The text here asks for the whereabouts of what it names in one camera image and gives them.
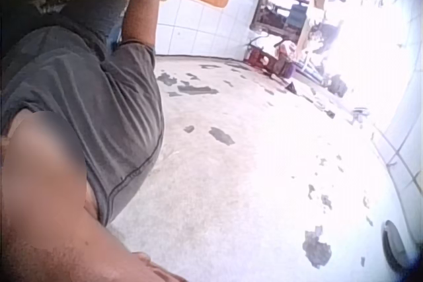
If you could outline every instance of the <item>stained floor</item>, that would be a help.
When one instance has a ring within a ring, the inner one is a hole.
[[[155,72],[163,150],[110,226],[130,250],[189,281],[395,279],[381,225],[411,252],[401,206],[344,114],[237,62],[162,57]]]

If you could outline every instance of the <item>blurred skin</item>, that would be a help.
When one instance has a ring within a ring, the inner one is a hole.
[[[123,40],[154,46],[158,12],[159,0],[130,0]],[[22,110],[8,131],[0,273],[14,282],[186,281],[145,254],[129,252],[98,222],[85,167],[75,165],[33,116]]]

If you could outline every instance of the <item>gray t-shirt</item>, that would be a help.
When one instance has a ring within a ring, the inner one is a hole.
[[[103,225],[125,208],[159,155],[164,121],[154,64],[154,50],[138,42],[101,61],[60,26],[31,32],[1,61],[1,133],[25,108],[65,118],[81,142]]]

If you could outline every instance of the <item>t-shirt sleeve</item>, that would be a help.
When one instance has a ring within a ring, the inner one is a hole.
[[[120,44],[101,65],[121,87],[159,98],[154,66],[154,49],[140,42]]]

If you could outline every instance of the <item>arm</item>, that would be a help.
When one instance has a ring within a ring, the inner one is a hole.
[[[124,42],[136,40],[154,47],[160,0],[130,0],[122,26]]]

